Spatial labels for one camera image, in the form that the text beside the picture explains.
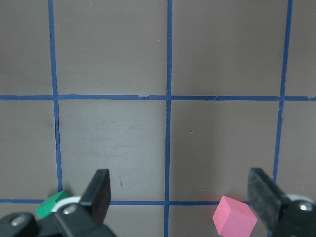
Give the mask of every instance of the blue tape line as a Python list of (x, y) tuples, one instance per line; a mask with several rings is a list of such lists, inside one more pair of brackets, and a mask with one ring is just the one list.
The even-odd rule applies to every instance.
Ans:
[(171, 100), (205, 100), (205, 101), (225, 101), (225, 100), (248, 100), (248, 101), (279, 101), (277, 96), (252, 96), (252, 95), (172, 95)]
[(52, 100), (52, 95), (0, 95), (0, 100)]
[[(58, 95), (59, 100), (197, 100), (197, 101), (281, 101), (278, 96), (256, 95)], [(0, 95), (0, 100), (54, 100), (53, 95)], [(316, 97), (284, 96), (284, 101), (316, 101)]]
[(284, 109), (284, 100), (285, 100), (284, 95), (285, 95), (285, 83), (286, 83), (286, 69), (287, 69), (287, 61), (288, 61), (288, 48), (289, 48), (289, 43), (290, 43), (292, 7), (293, 7), (293, 0), (288, 0), (285, 39), (284, 39), (284, 51), (283, 51), (282, 77), (281, 77), (281, 86), (280, 86), (280, 102), (279, 102), (279, 112), (277, 115), (277, 126), (276, 126), (276, 149), (275, 149), (275, 158), (274, 158), (274, 164), (273, 164), (273, 180), (275, 182), (277, 181), (277, 171), (278, 171), (278, 162), (279, 162), (279, 153), (280, 153), (282, 113)]
[(167, 1), (167, 110), (165, 141), (165, 179), (164, 179), (164, 224), (163, 235), (169, 236), (169, 191), (170, 191), (170, 127), (171, 127), (171, 83), (172, 83), (172, 0)]
[[(41, 199), (0, 199), (0, 203), (41, 204)], [(217, 206), (219, 201), (111, 201), (110, 205)]]
[(0, 203), (14, 204), (41, 204), (43, 201), (40, 199), (0, 199)]
[(165, 201), (111, 201), (110, 205), (165, 205)]
[(165, 95), (58, 95), (60, 100), (166, 100)]
[(316, 97), (307, 96), (285, 96), (285, 101), (316, 101)]
[(49, 15), (49, 32), (50, 32), (50, 66), (51, 80), (53, 87), (54, 115), (55, 115), (55, 139), (56, 139), (56, 166), (57, 166), (57, 182), (58, 191), (63, 190), (61, 153), (60, 153), (60, 136), (59, 136), (59, 103), (57, 90), (57, 72), (56, 72), (56, 56), (55, 56), (55, 30), (54, 30), (54, 5), (53, 0), (48, 0)]

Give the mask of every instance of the gray surface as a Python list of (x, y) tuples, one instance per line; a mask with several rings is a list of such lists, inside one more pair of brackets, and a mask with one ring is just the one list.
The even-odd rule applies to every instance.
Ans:
[(272, 175), (277, 110), (278, 102), (173, 101), (170, 199), (247, 200), (249, 168)]
[(316, 96), (316, 1), (294, 1), (286, 94)]
[(175, 95), (279, 95), (286, 0), (173, 1)]
[(52, 101), (0, 101), (0, 198), (57, 192)]
[(286, 102), (277, 183), (287, 193), (316, 200), (316, 104)]
[(165, 101), (60, 101), (66, 190), (109, 168), (112, 200), (164, 200)]
[(166, 0), (54, 1), (62, 94), (165, 94)]
[(47, 1), (0, 1), (0, 95), (52, 94)]
[[(217, 206), (171, 206), (169, 216), (170, 237), (218, 236), (212, 220)], [(251, 237), (266, 237), (261, 222), (257, 222)]]
[(118, 237), (162, 237), (163, 206), (109, 207), (105, 223)]
[(17, 204), (17, 203), (0, 203), (0, 217), (12, 214), (14, 212), (30, 212), (35, 219), (39, 219), (36, 209), (39, 204)]

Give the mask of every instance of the metal bolt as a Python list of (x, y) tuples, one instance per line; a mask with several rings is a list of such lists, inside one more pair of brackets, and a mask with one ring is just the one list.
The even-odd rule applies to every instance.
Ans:
[(18, 217), (14, 218), (12, 221), (11, 221), (11, 225), (12, 226), (18, 226), (20, 224), (22, 224), (24, 221), (25, 221), (25, 216), (24, 215), (19, 215)]
[(74, 213), (77, 210), (77, 206), (75, 204), (71, 204), (70, 206), (64, 209), (64, 214), (69, 215)]
[(300, 202), (300, 209), (302, 211), (312, 211), (313, 210), (313, 205), (309, 202)]

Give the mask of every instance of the pink cube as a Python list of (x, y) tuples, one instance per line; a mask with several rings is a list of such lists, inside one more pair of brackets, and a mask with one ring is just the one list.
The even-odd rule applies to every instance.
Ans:
[(220, 236), (249, 237), (257, 218), (247, 204), (222, 196), (213, 221)]

